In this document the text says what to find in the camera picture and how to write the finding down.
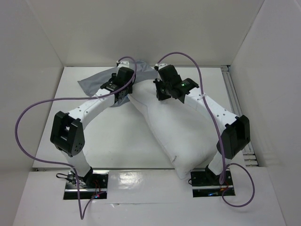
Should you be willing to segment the white pillow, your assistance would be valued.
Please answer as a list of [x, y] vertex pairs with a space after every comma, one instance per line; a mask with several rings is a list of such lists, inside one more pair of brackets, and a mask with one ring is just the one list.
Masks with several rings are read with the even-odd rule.
[[179, 179], [185, 179], [207, 161], [211, 161], [209, 169], [215, 175], [221, 174], [222, 157], [216, 148], [218, 136], [211, 120], [179, 100], [159, 101], [151, 80], [135, 84], [128, 98], [144, 116]]

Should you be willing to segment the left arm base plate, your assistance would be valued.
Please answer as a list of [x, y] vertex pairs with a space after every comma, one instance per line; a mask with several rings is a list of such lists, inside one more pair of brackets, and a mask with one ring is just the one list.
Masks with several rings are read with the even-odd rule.
[[[57, 173], [56, 177], [65, 179], [64, 200], [76, 200], [77, 183], [73, 172], [69, 171], [67, 174]], [[103, 170], [95, 170], [92, 179], [84, 183], [79, 181], [79, 193], [81, 200], [89, 200], [93, 197], [96, 200], [107, 199], [109, 172]]]

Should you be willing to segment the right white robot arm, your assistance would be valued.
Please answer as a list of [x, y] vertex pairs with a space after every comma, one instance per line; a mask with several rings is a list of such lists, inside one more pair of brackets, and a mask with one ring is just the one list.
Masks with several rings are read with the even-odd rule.
[[181, 79], [173, 65], [156, 64], [158, 77], [154, 80], [159, 101], [176, 99], [212, 120], [217, 130], [217, 153], [206, 166], [205, 179], [215, 185], [225, 178], [225, 168], [235, 155], [250, 142], [250, 121], [219, 105], [204, 91], [201, 84], [190, 78]]

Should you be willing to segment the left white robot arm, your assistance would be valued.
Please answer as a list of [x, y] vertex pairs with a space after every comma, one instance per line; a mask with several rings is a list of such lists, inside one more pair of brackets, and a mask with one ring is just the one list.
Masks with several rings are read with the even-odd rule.
[[124, 99], [133, 91], [137, 65], [131, 69], [120, 63], [117, 72], [103, 83], [93, 98], [77, 108], [64, 113], [59, 111], [54, 116], [50, 141], [62, 152], [71, 165], [76, 182], [83, 188], [92, 185], [95, 175], [83, 152], [85, 145], [84, 130], [92, 120], [105, 109]]

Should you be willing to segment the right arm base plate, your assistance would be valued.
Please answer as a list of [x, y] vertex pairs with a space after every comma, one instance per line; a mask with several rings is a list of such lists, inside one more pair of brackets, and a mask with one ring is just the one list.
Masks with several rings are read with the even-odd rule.
[[232, 175], [229, 170], [226, 171], [226, 179], [223, 185], [220, 185], [219, 179], [210, 181], [206, 177], [204, 170], [192, 171], [188, 183], [192, 186], [193, 198], [199, 197], [217, 197], [222, 196], [235, 196], [235, 190], [232, 181]]

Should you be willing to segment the grey pillowcase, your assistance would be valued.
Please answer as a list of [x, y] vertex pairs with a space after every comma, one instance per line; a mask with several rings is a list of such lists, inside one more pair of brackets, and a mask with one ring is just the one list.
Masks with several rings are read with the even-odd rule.
[[[144, 61], [138, 60], [136, 64], [137, 71], [133, 93], [119, 100], [113, 107], [119, 107], [131, 102], [135, 107], [141, 110], [144, 109], [144, 106], [153, 106], [158, 103], [156, 87], [153, 83], [158, 77], [158, 72]], [[78, 84], [87, 96], [92, 97], [98, 92], [100, 87], [108, 82], [114, 73], [117, 74], [119, 69], [123, 66], [123, 64], [119, 64], [118, 67], [113, 67], [78, 81]]]

